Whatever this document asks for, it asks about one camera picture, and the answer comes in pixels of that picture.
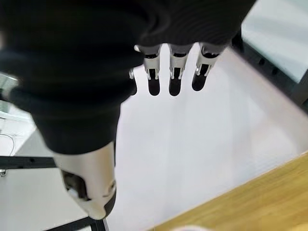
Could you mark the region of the right robot hand black cloth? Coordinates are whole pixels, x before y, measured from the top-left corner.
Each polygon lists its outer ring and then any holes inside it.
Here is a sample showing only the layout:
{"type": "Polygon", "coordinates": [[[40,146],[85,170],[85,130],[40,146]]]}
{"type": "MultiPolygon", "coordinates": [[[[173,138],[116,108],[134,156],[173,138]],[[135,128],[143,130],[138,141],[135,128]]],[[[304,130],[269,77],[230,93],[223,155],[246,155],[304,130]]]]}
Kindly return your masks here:
{"type": "Polygon", "coordinates": [[[115,141],[131,69],[157,63],[156,48],[203,44],[221,53],[252,0],[3,0],[0,71],[17,79],[5,93],[31,114],[64,185],[93,219],[116,199],[115,141]]]}

